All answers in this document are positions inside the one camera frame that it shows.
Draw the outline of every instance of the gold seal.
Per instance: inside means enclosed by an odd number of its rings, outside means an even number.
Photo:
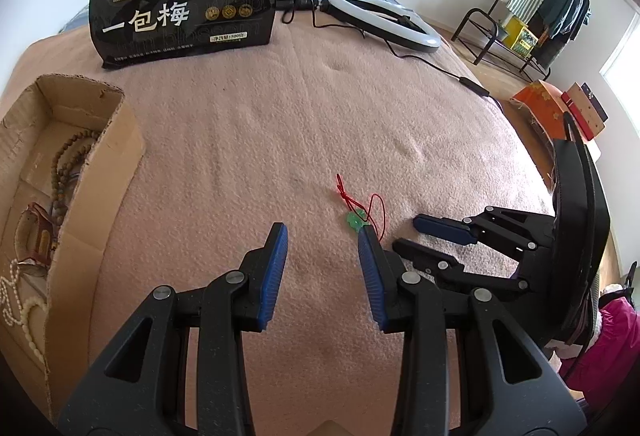
[[[254,14],[254,7],[250,4],[244,4],[238,8],[238,13],[240,17],[251,17]]]
[[[233,19],[236,16],[237,11],[238,10],[236,10],[235,6],[228,4],[222,9],[222,17],[225,19]]]
[[[208,21],[215,21],[220,16],[220,9],[217,6],[209,6],[204,13],[204,17]]]

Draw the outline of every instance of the wooden floor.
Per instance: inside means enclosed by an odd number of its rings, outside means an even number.
[[[529,125],[526,119],[523,118],[522,114],[510,104],[511,97],[524,88],[527,83],[524,80],[508,74],[507,72],[486,62],[481,62],[478,66],[475,66],[469,51],[466,50],[466,48],[459,42],[452,42],[450,40],[451,33],[449,31],[439,28],[436,29],[453,47],[458,56],[465,62],[481,84],[494,98],[501,101],[505,116],[518,133],[518,136],[527,148],[531,159],[536,164],[540,175],[545,181],[547,188],[551,192],[552,179],[550,175],[553,171],[552,158],[537,133]],[[620,267],[618,265],[618,257],[616,255],[613,237],[612,235],[609,235],[609,241],[607,241],[602,262],[600,263],[600,289],[604,288],[606,285],[617,282],[620,282]]]

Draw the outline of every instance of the white ring light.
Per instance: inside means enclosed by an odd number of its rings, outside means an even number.
[[[406,41],[416,43],[424,48],[439,48],[442,44],[440,34],[431,26],[425,23],[417,13],[408,10],[399,4],[393,4],[382,0],[356,0],[364,2],[372,6],[377,6],[383,10],[388,10],[398,15],[403,15],[411,21],[412,24],[420,28],[424,33],[407,28],[396,22],[380,17],[373,12],[363,10],[359,6],[350,2],[350,0],[329,0],[329,4],[340,10],[341,12],[351,15],[352,17],[369,24],[375,28],[379,28],[389,34],[395,35]]]

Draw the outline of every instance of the window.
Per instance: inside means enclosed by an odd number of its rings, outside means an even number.
[[[622,105],[640,129],[640,15],[636,13],[622,41],[601,69]]]

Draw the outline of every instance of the silver screw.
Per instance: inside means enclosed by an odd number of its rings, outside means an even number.
[[[154,299],[158,299],[159,301],[168,298],[171,295],[171,288],[168,286],[158,286],[154,290]]]
[[[491,292],[485,288],[478,288],[474,292],[474,297],[478,299],[480,302],[489,302],[491,300]]]
[[[227,273],[225,279],[229,284],[239,284],[244,281],[244,273],[234,270],[233,272]]]
[[[402,274],[402,280],[407,284],[418,284],[420,282],[420,275],[415,272],[404,272]]]

